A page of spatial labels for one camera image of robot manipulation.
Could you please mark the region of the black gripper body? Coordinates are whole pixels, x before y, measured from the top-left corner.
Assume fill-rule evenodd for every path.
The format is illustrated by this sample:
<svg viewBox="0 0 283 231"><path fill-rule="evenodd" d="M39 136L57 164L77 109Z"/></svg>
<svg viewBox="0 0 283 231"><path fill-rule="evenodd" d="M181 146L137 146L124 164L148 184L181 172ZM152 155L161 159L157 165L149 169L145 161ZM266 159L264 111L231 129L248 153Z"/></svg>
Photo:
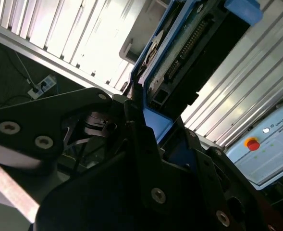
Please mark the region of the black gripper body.
<svg viewBox="0 0 283 231"><path fill-rule="evenodd" d="M215 231L219 222L188 170L161 161L140 186L131 154L120 153L52 190L36 231Z"/></svg>

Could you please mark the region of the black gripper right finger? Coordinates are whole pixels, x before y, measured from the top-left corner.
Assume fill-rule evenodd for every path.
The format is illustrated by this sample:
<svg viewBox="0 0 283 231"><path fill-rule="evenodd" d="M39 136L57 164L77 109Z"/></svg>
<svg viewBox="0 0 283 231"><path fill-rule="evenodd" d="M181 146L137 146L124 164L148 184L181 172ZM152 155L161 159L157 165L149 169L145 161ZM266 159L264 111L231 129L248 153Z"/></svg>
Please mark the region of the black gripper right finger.
<svg viewBox="0 0 283 231"><path fill-rule="evenodd" d="M210 231L283 231L283 218L248 182L226 154L216 147L203 150L196 133L177 120L190 154L185 163L196 174Z"/></svg>

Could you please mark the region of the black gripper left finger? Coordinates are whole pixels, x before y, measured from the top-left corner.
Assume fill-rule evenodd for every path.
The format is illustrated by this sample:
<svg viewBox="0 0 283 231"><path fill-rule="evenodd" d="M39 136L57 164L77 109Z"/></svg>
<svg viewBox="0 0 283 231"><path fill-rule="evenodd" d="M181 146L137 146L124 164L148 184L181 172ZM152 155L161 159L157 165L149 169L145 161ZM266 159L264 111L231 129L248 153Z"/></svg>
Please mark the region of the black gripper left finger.
<svg viewBox="0 0 283 231"><path fill-rule="evenodd" d="M51 178L62 152L89 141L92 136L108 140L107 160L131 154L143 190L159 167L153 130L146 126L140 89L132 96L108 96L97 88L76 90L0 109L0 192L21 211L38 211L32 193L19 184L29 177L34 192L44 192L38 177Z"/></svg>

